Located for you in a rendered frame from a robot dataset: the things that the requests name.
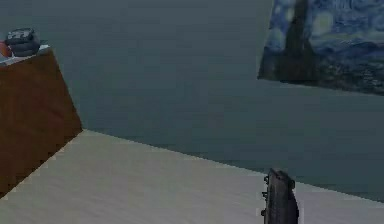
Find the blue night sky painting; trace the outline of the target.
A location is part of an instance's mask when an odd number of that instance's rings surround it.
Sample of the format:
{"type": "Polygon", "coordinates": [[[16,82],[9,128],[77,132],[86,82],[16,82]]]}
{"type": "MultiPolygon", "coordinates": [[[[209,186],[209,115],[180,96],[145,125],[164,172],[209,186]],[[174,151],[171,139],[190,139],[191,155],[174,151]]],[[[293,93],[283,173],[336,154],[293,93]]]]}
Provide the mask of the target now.
{"type": "Polygon", "coordinates": [[[384,0],[273,0],[258,77],[384,96],[384,0]]]}

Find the brown wooden cupboard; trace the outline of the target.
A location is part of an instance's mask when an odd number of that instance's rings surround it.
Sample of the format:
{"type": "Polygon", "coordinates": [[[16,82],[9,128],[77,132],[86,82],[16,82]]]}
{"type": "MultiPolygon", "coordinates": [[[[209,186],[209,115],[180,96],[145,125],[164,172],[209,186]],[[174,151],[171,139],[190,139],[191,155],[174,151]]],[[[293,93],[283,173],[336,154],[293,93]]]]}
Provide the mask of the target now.
{"type": "Polygon", "coordinates": [[[82,131],[51,47],[0,63],[0,198],[82,131]]]}

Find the red round object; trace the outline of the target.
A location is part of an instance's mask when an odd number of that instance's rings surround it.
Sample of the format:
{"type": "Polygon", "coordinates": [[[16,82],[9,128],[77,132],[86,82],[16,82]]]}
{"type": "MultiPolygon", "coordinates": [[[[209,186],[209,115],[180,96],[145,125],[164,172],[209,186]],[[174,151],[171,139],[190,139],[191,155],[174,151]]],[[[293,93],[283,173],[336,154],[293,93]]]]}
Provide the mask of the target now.
{"type": "Polygon", "coordinates": [[[0,41],[0,54],[7,58],[12,56],[11,49],[5,44],[4,41],[0,41]]]}

